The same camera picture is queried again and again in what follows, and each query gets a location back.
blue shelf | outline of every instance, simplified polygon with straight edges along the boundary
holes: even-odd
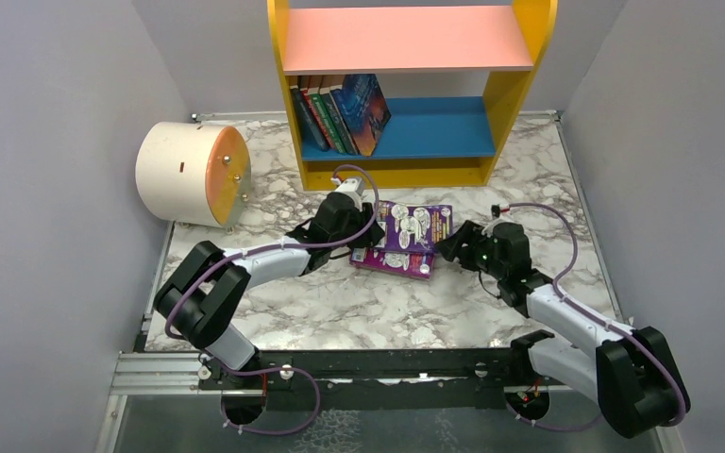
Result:
[[[305,161],[492,158],[496,154],[481,97],[387,99],[391,119],[370,158],[322,151],[305,137]]]

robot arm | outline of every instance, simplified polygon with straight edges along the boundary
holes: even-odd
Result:
[[[168,319],[188,289],[214,267],[206,280],[212,284],[211,290],[195,289],[180,303],[171,323],[194,347],[208,351],[230,369],[242,370],[257,353],[231,324],[245,291],[278,278],[304,276],[326,264],[338,246],[319,244],[351,237],[374,215],[371,204],[362,202],[363,190],[361,178],[343,181],[327,195],[312,219],[279,241],[250,251],[223,250],[209,241],[198,243],[157,292],[154,309]],[[360,237],[343,246],[368,247],[383,236],[384,231],[374,222]],[[233,256],[239,258],[227,260]]]
[[[662,371],[637,347],[641,345],[673,377],[685,410],[690,410],[663,334],[610,320],[555,289],[552,278],[532,268],[529,238],[521,225],[503,222],[491,228],[466,221],[437,247],[444,259],[496,278],[499,298],[557,332],[540,330],[511,343],[518,356],[514,372],[524,380],[558,379],[597,403],[610,426],[631,438],[666,424],[679,404]]]

book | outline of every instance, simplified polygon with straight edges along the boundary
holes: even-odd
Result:
[[[335,130],[335,126],[332,123],[331,118],[329,118],[327,106],[324,105],[324,100],[321,99],[321,94],[318,92],[318,90],[321,89],[321,79],[323,79],[322,75],[310,75],[307,82],[307,95],[310,97],[310,100],[315,107],[315,119],[317,119],[318,123],[321,125],[321,130],[324,131],[325,136],[327,137],[327,142],[329,142],[329,146],[331,146],[335,151],[345,154],[346,149],[340,141],[340,136],[338,135],[337,130]]]
[[[357,156],[360,152],[354,145],[354,140],[351,138],[351,133],[348,132],[346,121],[344,121],[343,115],[341,115],[340,109],[332,95],[333,91],[339,91],[343,88],[343,77],[343,75],[324,76],[324,79],[321,80],[321,89],[318,90],[318,93],[321,94],[321,99],[327,107],[329,118],[332,120],[338,136],[340,136],[340,141],[343,143],[343,148],[346,149],[346,153]]]
[[[307,107],[307,101],[304,100],[304,96],[301,94],[301,90],[298,88],[298,77],[295,75],[288,75],[288,85],[290,86],[290,95],[293,97],[293,108],[295,110],[295,116],[298,119],[298,126],[301,129],[301,134],[307,136],[309,134],[318,144],[318,147],[323,150],[329,149],[329,143],[324,138],[324,134],[321,133],[321,129],[318,127],[318,123],[315,122],[315,117],[312,116],[310,108]]]
[[[451,206],[408,206],[380,201],[377,223],[385,235],[372,248],[387,252],[435,253],[435,244],[451,234]]]
[[[318,125],[318,130],[321,131],[321,135],[324,137],[324,142],[326,142],[327,147],[321,148],[323,151],[329,151],[329,149],[332,147],[332,143],[329,142],[329,132],[326,130],[326,127],[323,123],[321,123],[320,117],[318,116],[318,109],[315,107],[315,104],[312,102],[312,98],[309,94],[307,94],[307,88],[308,84],[310,82],[310,76],[309,75],[300,75],[298,77],[298,88],[301,90],[301,97],[304,99],[304,102],[307,103],[307,108],[312,113],[312,118],[315,120],[315,123]]]
[[[351,74],[343,78],[342,88],[332,92],[357,150],[371,156],[391,114],[377,77]]]
[[[423,279],[432,276],[434,260],[432,254],[383,252],[368,248],[355,248],[348,257],[348,262],[355,267]]]

pink shelf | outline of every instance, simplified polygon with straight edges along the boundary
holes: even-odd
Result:
[[[286,75],[532,68],[510,6],[289,12]]]

white cylinder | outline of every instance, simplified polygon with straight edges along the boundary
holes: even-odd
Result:
[[[143,140],[135,179],[157,217],[228,227],[247,198],[249,169],[248,149],[234,127],[159,123]]]

